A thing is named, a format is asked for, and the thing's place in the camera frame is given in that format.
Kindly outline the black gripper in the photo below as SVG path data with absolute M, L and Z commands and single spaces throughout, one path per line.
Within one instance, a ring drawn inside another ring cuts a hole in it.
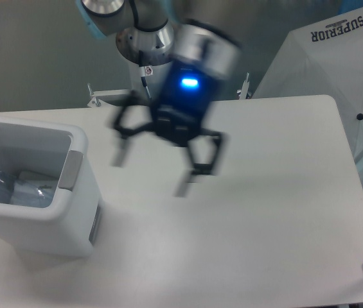
M 196 66 L 173 60 L 158 97 L 150 105 L 152 122 L 136 128 L 122 125 L 130 107 L 146 106 L 136 91 L 130 91 L 122 106 L 111 121 L 111 128 L 120 135 L 120 150 L 112 161 L 114 167 L 121 167 L 129 146 L 129 139 L 139 133 L 151 132 L 186 150 L 189 168 L 182 176 L 175 190 L 176 197 L 185 197 L 189 184 L 198 176 L 215 175 L 223 150 L 226 134 L 216 130 L 201 130 L 202 120 L 215 95 L 215 79 Z M 209 139 L 210 153 L 205 160 L 197 160 L 192 139 Z

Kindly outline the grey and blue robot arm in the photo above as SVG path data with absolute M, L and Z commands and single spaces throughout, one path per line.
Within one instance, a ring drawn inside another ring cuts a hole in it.
M 143 92 L 130 91 L 111 126 L 121 139 L 121 165 L 134 136 L 148 132 L 184 148 L 190 171 L 177 195 L 212 175 L 224 134 L 203 123 L 242 49 L 245 1 L 78 1 L 97 37 L 116 37 L 140 70 Z

